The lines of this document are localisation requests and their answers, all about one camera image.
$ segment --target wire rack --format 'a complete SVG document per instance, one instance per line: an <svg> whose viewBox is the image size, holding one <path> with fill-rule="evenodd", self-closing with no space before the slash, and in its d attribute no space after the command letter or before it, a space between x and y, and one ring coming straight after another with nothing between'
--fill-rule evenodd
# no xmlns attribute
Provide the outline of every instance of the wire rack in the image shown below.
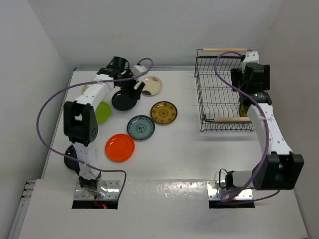
<svg viewBox="0 0 319 239"><path fill-rule="evenodd" d="M214 118L233 118L239 115L239 95L217 78L214 63L217 56L197 50L195 77L200 113L200 131L253 131L251 122L216 122ZM241 67L239 56L224 56L217 69L231 84L230 70Z"/></svg>

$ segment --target dish rack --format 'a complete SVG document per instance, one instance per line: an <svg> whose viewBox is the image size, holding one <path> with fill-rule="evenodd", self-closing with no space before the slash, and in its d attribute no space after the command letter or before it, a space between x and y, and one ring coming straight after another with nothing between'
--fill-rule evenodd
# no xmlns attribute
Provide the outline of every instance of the dish rack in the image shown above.
<svg viewBox="0 0 319 239"><path fill-rule="evenodd" d="M239 94L225 85L214 72L217 56L198 49L195 77L198 94L200 131L253 131L250 121L240 121ZM218 63L219 74L231 84L230 70L241 68L239 56L223 56Z"/></svg>

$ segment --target white table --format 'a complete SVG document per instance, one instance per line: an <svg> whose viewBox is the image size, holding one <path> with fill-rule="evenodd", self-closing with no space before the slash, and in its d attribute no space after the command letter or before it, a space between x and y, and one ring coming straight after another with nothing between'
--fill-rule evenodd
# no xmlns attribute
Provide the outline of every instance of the white table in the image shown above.
<svg viewBox="0 0 319 239"><path fill-rule="evenodd" d="M91 81L95 73L75 71L71 85ZM154 97L142 96L128 112L113 109L111 118L99 126L94 141L101 168L123 169L128 174L119 208L71 209L77 175L65 167L61 156L50 153L19 238L307 238L293 191L257 202L254 209L208 208L205 180L216 179L221 167L252 169L261 157L257 137L254 132L199 132L192 70L156 69L149 75L162 79L162 92ZM72 101L80 94L81 87L72 89L66 100ZM117 133L126 133L132 117L149 115L151 106L163 100L176 105L177 119L170 125L156 125L151 138L136 142L128 161L109 161L104 153L106 141ZM61 116L53 147L64 152L69 145ZM103 173L103 177L123 180L121 173ZM254 192L254 198L271 193Z"/></svg>

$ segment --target wooden handle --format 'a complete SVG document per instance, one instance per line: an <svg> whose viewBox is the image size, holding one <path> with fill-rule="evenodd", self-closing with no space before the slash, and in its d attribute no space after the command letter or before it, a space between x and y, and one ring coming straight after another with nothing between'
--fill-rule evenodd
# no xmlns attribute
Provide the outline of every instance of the wooden handle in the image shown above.
<svg viewBox="0 0 319 239"><path fill-rule="evenodd" d="M251 121L249 117L229 117L229 118L215 117L214 122L251 122Z"/></svg>
<svg viewBox="0 0 319 239"><path fill-rule="evenodd" d="M248 51L247 48L203 48L203 51Z"/></svg>

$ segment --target gray wall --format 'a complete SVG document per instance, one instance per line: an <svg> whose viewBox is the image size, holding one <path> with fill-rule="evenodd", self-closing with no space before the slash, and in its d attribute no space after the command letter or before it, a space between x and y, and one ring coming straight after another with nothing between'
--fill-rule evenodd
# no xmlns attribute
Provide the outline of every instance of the gray wall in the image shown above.
<svg viewBox="0 0 319 239"><path fill-rule="evenodd" d="M296 194L312 239L319 239L318 10L318 0L286 0L259 54L271 65L270 94L280 129L305 158Z"/></svg>
<svg viewBox="0 0 319 239"><path fill-rule="evenodd" d="M262 46L283 0L28 0L63 60L194 64L202 47Z"/></svg>
<svg viewBox="0 0 319 239"><path fill-rule="evenodd" d="M35 120L44 101L67 85L62 62L26 0L2 0L0 7L0 238L7 238L27 179L41 176L47 149ZM62 98L42 117L50 142Z"/></svg>

